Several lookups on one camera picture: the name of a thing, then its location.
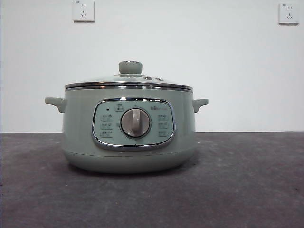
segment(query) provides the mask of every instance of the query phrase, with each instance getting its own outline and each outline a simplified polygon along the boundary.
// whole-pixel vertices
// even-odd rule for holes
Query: lid knob
[[[123,61],[118,65],[121,74],[141,74],[143,65],[137,61]]]

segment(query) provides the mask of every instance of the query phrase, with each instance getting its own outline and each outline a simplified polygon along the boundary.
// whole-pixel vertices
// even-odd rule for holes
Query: lid rim
[[[193,88],[187,85],[171,84],[171,83],[157,83],[157,82],[81,82],[71,83],[65,85],[65,89],[77,87],[93,87],[93,86],[157,86],[166,88],[180,88],[193,91]]]

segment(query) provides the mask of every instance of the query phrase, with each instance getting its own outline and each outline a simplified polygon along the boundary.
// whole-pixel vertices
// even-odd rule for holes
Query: silver knob
[[[121,74],[141,74],[143,65],[136,61],[123,61],[118,64],[119,72]]]
[[[147,133],[150,127],[148,114],[138,108],[130,109],[123,114],[121,126],[124,133],[130,137],[140,137]]]

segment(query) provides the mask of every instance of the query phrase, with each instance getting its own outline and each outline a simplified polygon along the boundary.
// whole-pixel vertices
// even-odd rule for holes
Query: pot handle
[[[60,113],[64,113],[66,110],[67,100],[56,97],[46,97],[46,104],[56,106]]]
[[[200,107],[207,105],[208,103],[209,103],[208,99],[193,100],[194,112],[197,113],[199,111]]]

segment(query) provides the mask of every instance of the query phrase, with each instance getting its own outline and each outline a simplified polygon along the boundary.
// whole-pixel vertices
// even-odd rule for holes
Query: electrical socket
[[[93,0],[74,0],[73,1],[73,20],[94,21],[95,9]]]
[[[281,3],[279,4],[279,24],[298,24],[299,4]]]

